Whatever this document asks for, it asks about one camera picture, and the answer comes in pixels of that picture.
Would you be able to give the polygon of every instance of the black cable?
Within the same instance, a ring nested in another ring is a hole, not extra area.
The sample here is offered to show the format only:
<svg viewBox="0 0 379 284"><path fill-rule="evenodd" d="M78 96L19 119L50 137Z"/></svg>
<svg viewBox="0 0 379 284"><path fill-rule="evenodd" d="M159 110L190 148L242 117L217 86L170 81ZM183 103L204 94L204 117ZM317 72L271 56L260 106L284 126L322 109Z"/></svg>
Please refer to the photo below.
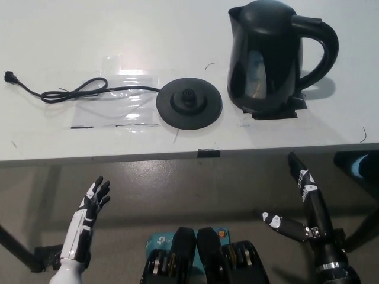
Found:
<svg viewBox="0 0 379 284"><path fill-rule="evenodd" d="M12 71L5 72L4 81L22 87L28 93L40 98L43 102L46 102L48 104L56 104L58 102L67 101L68 99L76 99L82 96L91 96L91 95L97 95L99 93L107 93L107 92L115 92L115 91L148 90L148 91L153 91L153 92L160 92L160 89L148 87L148 86L125 86L125 87L108 88L108 81L106 80L106 78L103 78L103 77L92 78L91 80L88 80L83 85L77 87L75 90L70 91L70 92L65 92L65 91L48 91L48 92L43 92L43 93L33 92L31 89L26 87L23 83L21 83L17 79L17 77L13 74ZM81 91L84 87L86 87L87 85L95 81L103 81L104 86L98 89L90 90L90 91Z"/></svg>

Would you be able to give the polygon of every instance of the metal ring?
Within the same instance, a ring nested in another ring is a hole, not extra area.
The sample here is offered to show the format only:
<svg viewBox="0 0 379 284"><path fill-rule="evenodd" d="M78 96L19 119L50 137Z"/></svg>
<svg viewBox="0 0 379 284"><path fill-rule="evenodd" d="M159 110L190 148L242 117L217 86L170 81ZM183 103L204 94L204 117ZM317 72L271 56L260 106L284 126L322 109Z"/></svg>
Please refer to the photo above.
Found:
<svg viewBox="0 0 379 284"><path fill-rule="evenodd" d="M331 263L327 263L327 264L323 264L323 265L319 266L316 269L316 271L322 272L322 271L327 270L327 269L333 269L333 268L345 267L345 266L346 266L345 262L331 262Z"/></svg>

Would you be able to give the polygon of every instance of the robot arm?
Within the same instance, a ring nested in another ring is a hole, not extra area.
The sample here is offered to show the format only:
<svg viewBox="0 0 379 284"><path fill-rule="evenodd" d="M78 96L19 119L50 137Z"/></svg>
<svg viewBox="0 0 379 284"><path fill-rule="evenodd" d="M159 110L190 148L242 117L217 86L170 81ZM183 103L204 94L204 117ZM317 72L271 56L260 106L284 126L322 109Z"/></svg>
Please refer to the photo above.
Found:
<svg viewBox="0 0 379 284"><path fill-rule="evenodd" d="M100 176L88 189L74 213L60 254L61 267L50 284L81 284L81 274L91 260L92 229L98 213L109 202L110 182Z"/></svg>

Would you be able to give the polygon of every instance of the black kettle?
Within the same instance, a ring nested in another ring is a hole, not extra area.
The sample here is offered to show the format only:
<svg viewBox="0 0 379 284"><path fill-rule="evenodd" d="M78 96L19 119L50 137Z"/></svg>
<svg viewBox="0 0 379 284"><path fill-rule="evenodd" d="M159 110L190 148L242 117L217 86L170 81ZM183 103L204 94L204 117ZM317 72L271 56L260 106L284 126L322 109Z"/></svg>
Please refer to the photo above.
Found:
<svg viewBox="0 0 379 284"><path fill-rule="evenodd" d="M335 31L321 19L296 15L286 4L257 0L229 10L233 31L227 88L240 109L254 115L285 108L297 91L324 77L338 55ZM317 67L300 78L302 37L317 40L324 56Z"/></svg>

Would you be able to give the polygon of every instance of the robot finger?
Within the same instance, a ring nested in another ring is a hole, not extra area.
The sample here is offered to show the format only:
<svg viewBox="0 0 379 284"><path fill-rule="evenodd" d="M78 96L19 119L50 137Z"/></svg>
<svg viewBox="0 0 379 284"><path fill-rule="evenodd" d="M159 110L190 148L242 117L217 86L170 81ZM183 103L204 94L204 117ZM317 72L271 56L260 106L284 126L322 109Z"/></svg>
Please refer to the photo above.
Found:
<svg viewBox="0 0 379 284"><path fill-rule="evenodd" d="M111 200L111 197L110 197L110 196L106 196L106 197L104 197L104 198L101 200L101 202L100 202L100 204L99 204L99 211L100 211L100 209L102 209L102 207L104 206L104 204L106 204L106 203L109 202L109 200Z"/></svg>
<svg viewBox="0 0 379 284"><path fill-rule="evenodd" d="M101 201L105 195L109 193L110 181L105 182L100 188L97 189L96 197L98 201Z"/></svg>

